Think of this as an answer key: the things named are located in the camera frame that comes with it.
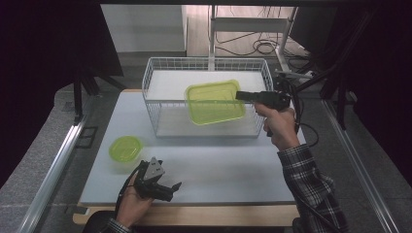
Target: person's left hand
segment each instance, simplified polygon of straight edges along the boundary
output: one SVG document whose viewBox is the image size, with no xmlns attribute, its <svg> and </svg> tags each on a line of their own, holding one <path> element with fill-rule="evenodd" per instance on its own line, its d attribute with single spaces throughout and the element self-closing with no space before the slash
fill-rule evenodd
<svg viewBox="0 0 412 233">
<path fill-rule="evenodd" d="M 128 228 L 139 222 L 154 201 L 153 198 L 143 199 L 140 197 L 133 186 L 135 179 L 136 175 L 130 179 L 128 187 L 121 199 L 118 217 L 116 218 L 118 223 Z"/>
</svg>

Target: gray floor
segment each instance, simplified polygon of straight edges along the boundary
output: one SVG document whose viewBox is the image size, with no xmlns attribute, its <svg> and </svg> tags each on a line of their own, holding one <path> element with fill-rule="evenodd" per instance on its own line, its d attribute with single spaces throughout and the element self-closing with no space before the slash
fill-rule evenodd
<svg viewBox="0 0 412 233">
<path fill-rule="evenodd" d="M 150 54 L 120 54 L 125 77 L 115 77 L 128 88 L 140 88 L 147 58 Z M 269 60 L 273 71 L 278 64 Z M 74 149 L 61 175 L 51 201 L 36 228 L 36 232 L 81 232 L 83 227 L 72 221 L 80 194 L 91 169 L 101 139 L 120 91 L 96 79 L 100 86 L 98 96 L 88 112 L 86 127 L 97 127 L 96 138 L 89 149 Z M 321 83 L 303 91 L 302 122 L 319 133 L 319 143 L 312 148 L 321 170 L 332 176 L 336 183 L 336 196 L 347 215 L 352 232 L 385 232 L 365 195 L 354 168 L 337 134 L 331 126 L 325 107 L 319 98 Z M 0 190 L 0 232 L 16 232 L 31 204 L 43 178 L 48 172 L 68 129 L 73 123 L 73 88 L 67 86 L 55 95 L 55 106 L 49 119 L 39 132 L 26 156 Z M 347 133 L 358 150 L 367 172 L 382 194 L 397 224 L 399 232 L 409 231 L 412 207 L 411 187 L 400 175 L 392 161 L 373 137 L 365 130 L 352 107 L 346 108 Z M 316 140 L 311 129 L 302 126 L 308 144 Z"/>
</svg>

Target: white tabletop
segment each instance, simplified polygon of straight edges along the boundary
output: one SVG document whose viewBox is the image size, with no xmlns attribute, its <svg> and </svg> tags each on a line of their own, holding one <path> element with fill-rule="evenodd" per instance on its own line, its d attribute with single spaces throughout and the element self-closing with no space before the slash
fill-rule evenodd
<svg viewBox="0 0 412 233">
<path fill-rule="evenodd" d="M 119 137 L 132 135 L 144 144 L 136 161 L 120 164 L 109 155 Z M 299 130 L 298 138 L 305 143 Z M 254 139 L 166 138 L 155 136 L 141 92 L 120 94 L 97 153 L 80 203 L 116 203 L 119 191 L 140 160 L 163 160 L 159 184 L 182 182 L 170 203 L 155 205 L 271 205 L 294 202 L 283 177 L 277 149 L 263 131 Z"/>
</svg>

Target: black tool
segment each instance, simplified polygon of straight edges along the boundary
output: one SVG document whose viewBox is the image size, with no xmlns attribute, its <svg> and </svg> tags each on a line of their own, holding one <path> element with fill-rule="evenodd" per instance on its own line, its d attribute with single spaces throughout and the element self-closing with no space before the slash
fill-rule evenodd
<svg viewBox="0 0 412 233">
<path fill-rule="evenodd" d="M 299 99 L 295 91 L 295 87 L 291 82 L 285 78 L 285 74 L 279 74 L 277 77 L 277 90 L 274 91 L 261 91 L 261 92 L 246 92 L 237 91 L 236 99 L 243 101 L 259 102 L 268 108 L 275 109 L 277 111 L 282 111 L 288 108 L 293 101 L 294 110 L 296 112 L 296 118 L 294 120 L 295 128 L 294 131 L 299 131 L 300 126 L 300 104 Z M 266 136 L 272 137 L 272 131 L 267 131 Z"/>
<path fill-rule="evenodd" d="M 282 91 L 261 91 L 261 92 L 246 92 L 237 91 L 236 99 L 243 101 L 259 102 L 270 109 L 282 111 L 291 105 L 291 96 Z M 272 137 L 273 133 L 269 129 L 266 136 Z"/>
<path fill-rule="evenodd" d="M 157 181 L 163 176 L 164 170 L 161 167 L 161 160 L 152 158 L 150 162 L 141 161 L 130 176 L 124 182 L 123 187 L 120 190 L 118 201 L 116 202 L 115 217 L 118 215 L 121 199 L 124 192 L 129 187 L 130 180 L 136 174 L 133 187 L 136 188 L 139 195 L 142 198 L 154 198 L 162 201 L 170 202 L 173 198 L 173 193 L 179 190 L 182 183 L 176 183 L 172 187 L 166 187 L 157 183 Z"/>
</svg>

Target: yellow-green plastic container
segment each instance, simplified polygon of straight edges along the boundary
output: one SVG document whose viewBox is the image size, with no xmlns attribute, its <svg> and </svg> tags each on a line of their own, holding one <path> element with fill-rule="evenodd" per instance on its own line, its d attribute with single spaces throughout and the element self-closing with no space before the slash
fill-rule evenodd
<svg viewBox="0 0 412 233">
<path fill-rule="evenodd" d="M 110 156 L 117 162 L 130 162 L 143 148 L 140 140 L 134 136 L 117 138 L 109 148 Z"/>
<path fill-rule="evenodd" d="M 245 104 L 235 99 L 238 90 L 236 80 L 189 86 L 185 97 L 191 121 L 203 125 L 243 117 Z"/>
</svg>

